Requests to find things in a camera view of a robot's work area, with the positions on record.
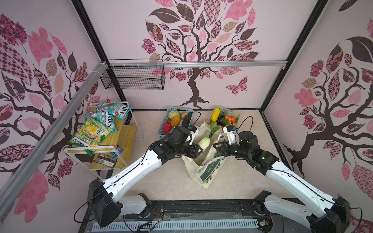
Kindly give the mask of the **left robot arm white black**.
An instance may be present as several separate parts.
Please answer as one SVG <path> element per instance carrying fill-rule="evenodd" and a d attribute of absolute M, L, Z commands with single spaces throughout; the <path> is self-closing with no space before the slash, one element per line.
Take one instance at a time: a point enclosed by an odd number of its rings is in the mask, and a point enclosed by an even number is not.
<path fill-rule="evenodd" d="M 147 213 L 150 205 L 144 194 L 124 194 L 150 172 L 176 156 L 197 158 L 204 149 L 195 143 L 177 142 L 170 137 L 152 143 L 145 154 L 120 173 L 103 181 L 94 180 L 88 188 L 87 204 L 100 227 L 110 225 L 117 217 Z"/>

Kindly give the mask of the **black grapes bunch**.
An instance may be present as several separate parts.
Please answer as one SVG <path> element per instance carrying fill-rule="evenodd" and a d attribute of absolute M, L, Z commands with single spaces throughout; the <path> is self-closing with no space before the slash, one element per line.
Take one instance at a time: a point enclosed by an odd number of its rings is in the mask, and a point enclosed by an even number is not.
<path fill-rule="evenodd" d="M 225 119 L 225 115 L 219 115 L 218 119 L 217 119 L 217 122 L 219 122 L 221 119 Z"/>

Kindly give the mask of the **blue plastic basket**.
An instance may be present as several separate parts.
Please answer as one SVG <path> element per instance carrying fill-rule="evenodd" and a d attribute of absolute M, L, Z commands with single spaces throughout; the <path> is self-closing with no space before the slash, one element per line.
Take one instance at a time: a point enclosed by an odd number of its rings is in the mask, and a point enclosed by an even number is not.
<path fill-rule="evenodd" d="M 192 109 L 188 108 L 168 107 L 157 132 L 159 138 L 169 135 L 177 125 L 190 125 L 193 112 Z"/>

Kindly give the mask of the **green cabbage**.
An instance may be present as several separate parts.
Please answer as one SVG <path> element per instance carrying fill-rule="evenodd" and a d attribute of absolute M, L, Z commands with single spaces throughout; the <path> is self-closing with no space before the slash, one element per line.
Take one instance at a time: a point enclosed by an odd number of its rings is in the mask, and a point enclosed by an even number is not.
<path fill-rule="evenodd" d="M 174 117 L 178 116 L 179 118 L 181 117 L 181 113 L 177 110 L 171 110 L 168 113 L 168 118 L 173 119 Z"/>

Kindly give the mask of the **fox's candy bag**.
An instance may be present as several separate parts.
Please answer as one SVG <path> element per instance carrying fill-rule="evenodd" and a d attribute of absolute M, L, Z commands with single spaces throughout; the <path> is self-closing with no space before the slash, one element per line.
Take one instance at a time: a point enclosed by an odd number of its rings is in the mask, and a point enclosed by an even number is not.
<path fill-rule="evenodd" d="M 85 120 L 87 120 L 89 117 L 110 128 L 112 130 L 112 134 L 117 132 L 114 117 L 109 112 L 90 113 L 85 116 Z"/>
<path fill-rule="evenodd" d="M 107 112 L 114 117 L 119 118 L 120 120 L 124 120 L 128 113 L 131 111 L 132 105 L 120 103 L 120 102 L 112 102 L 106 101 L 104 103 L 99 104 L 96 109 L 95 113 L 100 112 Z"/>

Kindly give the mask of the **purple eggplant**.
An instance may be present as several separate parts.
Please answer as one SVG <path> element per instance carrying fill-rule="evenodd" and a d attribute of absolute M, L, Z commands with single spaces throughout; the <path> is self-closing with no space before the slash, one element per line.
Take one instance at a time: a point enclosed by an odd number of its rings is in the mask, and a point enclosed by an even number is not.
<path fill-rule="evenodd" d="M 185 126 L 189 126 L 190 125 L 190 122 L 191 122 L 191 119 L 192 119 L 192 115 L 193 113 L 192 112 L 188 112 L 182 119 L 182 124 L 185 125 Z"/>

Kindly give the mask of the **yellow corn cob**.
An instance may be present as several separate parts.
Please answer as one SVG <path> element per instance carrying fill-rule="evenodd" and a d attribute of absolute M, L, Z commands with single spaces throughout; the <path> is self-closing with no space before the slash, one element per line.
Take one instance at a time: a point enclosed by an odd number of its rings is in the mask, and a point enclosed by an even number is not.
<path fill-rule="evenodd" d="M 216 107 L 211 115 L 211 122 L 217 122 L 220 116 L 220 108 Z"/>

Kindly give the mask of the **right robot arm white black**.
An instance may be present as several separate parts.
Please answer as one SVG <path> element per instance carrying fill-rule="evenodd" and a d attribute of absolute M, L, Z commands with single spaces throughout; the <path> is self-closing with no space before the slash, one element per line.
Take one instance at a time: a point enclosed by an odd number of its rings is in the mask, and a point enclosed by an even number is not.
<path fill-rule="evenodd" d="M 344 198 L 333 198 L 291 171 L 272 153 L 251 142 L 216 143 L 213 147 L 224 157 L 234 156 L 276 181 L 293 194 L 300 204 L 282 199 L 269 191 L 256 196 L 252 209 L 257 215 L 275 213 L 310 229 L 313 233 L 344 233 L 350 225 L 350 204 Z"/>

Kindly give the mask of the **green plastic basket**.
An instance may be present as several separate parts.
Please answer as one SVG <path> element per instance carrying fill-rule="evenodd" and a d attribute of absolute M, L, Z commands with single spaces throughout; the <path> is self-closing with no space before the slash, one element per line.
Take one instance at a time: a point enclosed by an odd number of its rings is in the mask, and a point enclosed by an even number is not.
<path fill-rule="evenodd" d="M 213 108 L 209 118 L 207 119 L 207 124 L 214 123 L 213 119 L 216 118 L 216 123 L 218 126 L 226 126 L 227 123 L 233 124 L 236 127 L 240 125 L 240 113 L 222 106 L 216 106 Z"/>

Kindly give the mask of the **cream canvas grocery tote bag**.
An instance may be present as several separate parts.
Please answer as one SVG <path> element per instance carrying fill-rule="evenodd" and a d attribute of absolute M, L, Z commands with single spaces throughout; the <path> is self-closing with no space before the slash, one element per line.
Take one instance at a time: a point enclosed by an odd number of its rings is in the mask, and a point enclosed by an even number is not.
<path fill-rule="evenodd" d="M 225 163 L 225 158 L 220 156 L 217 150 L 213 147 L 215 143 L 225 141 L 225 134 L 221 129 L 218 129 L 212 136 L 211 127 L 207 123 L 203 123 L 197 127 L 198 133 L 194 139 L 194 143 L 200 143 L 203 139 L 210 140 L 210 144 L 206 147 L 196 159 L 182 156 L 188 176 L 199 186 L 204 189 L 209 189 L 211 183 L 217 176 L 218 171 Z"/>

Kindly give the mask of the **white radish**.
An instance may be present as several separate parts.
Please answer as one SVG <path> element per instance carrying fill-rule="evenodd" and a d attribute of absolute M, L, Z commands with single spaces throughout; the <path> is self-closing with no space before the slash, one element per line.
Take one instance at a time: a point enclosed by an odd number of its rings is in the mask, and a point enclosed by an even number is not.
<path fill-rule="evenodd" d="M 204 137 L 199 143 L 198 145 L 201 147 L 201 149 L 203 151 L 205 151 L 209 145 L 210 145 L 210 138 L 209 137 Z"/>

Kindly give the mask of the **red bell pepper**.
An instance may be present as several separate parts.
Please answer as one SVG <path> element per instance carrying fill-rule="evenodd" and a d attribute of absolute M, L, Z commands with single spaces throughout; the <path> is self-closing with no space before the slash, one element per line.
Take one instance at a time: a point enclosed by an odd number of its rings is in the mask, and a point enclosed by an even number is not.
<path fill-rule="evenodd" d="M 165 123 L 162 132 L 167 135 L 172 129 L 173 127 L 170 123 Z"/>

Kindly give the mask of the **green yellow snack bag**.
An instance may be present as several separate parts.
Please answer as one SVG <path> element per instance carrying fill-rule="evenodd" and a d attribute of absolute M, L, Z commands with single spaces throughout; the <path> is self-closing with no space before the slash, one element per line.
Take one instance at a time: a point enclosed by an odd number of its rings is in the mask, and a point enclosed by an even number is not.
<path fill-rule="evenodd" d="M 113 129 L 94 118 L 88 117 L 68 143 L 76 147 L 97 147 L 112 132 Z"/>

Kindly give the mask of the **Fox's candy bag lower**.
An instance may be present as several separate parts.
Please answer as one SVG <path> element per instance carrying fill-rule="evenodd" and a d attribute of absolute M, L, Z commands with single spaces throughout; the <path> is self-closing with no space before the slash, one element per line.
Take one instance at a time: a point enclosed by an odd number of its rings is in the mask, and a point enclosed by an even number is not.
<path fill-rule="evenodd" d="M 109 112 L 90 113 L 85 116 L 85 120 L 87 120 L 89 117 L 110 128 L 112 130 L 112 134 L 117 132 L 114 117 Z"/>

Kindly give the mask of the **green leafy vegetable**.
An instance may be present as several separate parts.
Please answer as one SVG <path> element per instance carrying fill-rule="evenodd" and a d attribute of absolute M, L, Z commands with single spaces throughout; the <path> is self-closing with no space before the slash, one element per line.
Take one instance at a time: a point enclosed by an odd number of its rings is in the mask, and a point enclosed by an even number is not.
<path fill-rule="evenodd" d="M 216 131 L 220 129 L 220 126 L 216 122 L 212 122 L 210 125 L 210 133 L 209 133 L 209 138 L 211 138 Z"/>

